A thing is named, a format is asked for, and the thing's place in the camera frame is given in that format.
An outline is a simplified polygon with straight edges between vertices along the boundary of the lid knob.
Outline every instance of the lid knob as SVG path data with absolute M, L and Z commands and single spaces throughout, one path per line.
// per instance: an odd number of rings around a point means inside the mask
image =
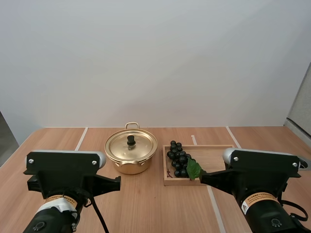
M 133 145 L 136 144 L 136 141 L 134 140 L 134 136 L 133 136 L 133 135 L 129 135 L 129 136 L 127 137 L 127 144 L 128 144 L 129 146 L 133 146 Z

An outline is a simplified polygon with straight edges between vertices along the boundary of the wooden tray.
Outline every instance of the wooden tray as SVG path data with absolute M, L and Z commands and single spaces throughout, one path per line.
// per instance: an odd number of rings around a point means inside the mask
M 205 185 L 200 183 L 200 179 L 194 181 L 189 178 L 177 178 L 174 176 L 175 168 L 172 167 L 171 159 L 166 153 L 171 146 L 163 146 L 163 167 L 164 167 L 164 185 Z M 225 169 L 223 160 L 223 152 L 227 148 L 232 148 L 233 145 L 183 145 L 183 150 L 192 156 L 206 172 L 215 172 Z

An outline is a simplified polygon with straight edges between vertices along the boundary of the grape bunch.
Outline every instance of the grape bunch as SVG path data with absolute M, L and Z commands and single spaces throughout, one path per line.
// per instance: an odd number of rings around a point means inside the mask
M 174 172 L 175 177 L 189 177 L 187 173 L 188 159 L 191 159 L 191 155 L 187 154 L 180 142 L 171 141 L 170 151 L 167 152 L 167 156 L 172 160 L 172 166 L 176 169 Z

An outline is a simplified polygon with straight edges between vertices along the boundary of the green leaf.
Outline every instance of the green leaf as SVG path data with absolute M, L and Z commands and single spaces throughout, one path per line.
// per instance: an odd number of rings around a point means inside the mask
M 192 159 L 188 159 L 187 173 L 191 180 L 198 178 L 201 172 L 201 166 Z

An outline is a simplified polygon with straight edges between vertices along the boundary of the orange label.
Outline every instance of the orange label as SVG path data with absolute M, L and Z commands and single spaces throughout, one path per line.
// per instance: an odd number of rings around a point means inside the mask
M 63 195 L 50 196 L 49 198 L 45 199 L 44 203 L 47 203 L 47 202 L 50 202 L 52 200 L 56 200 L 56 199 L 59 199 L 59 198 L 65 198 L 66 201 L 68 201 L 71 205 L 73 205 L 74 208 L 77 207 L 78 203 L 74 199 L 72 199 L 71 197 L 68 197 L 68 196 L 63 196 Z
M 241 206 L 243 213 L 246 214 L 249 207 L 251 207 L 253 204 L 261 200 L 277 201 L 275 196 L 273 196 L 270 193 L 254 193 L 253 195 L 250 195 L 248 198 L 246 198 L 245 201 L 243 201 L 242 206 Z

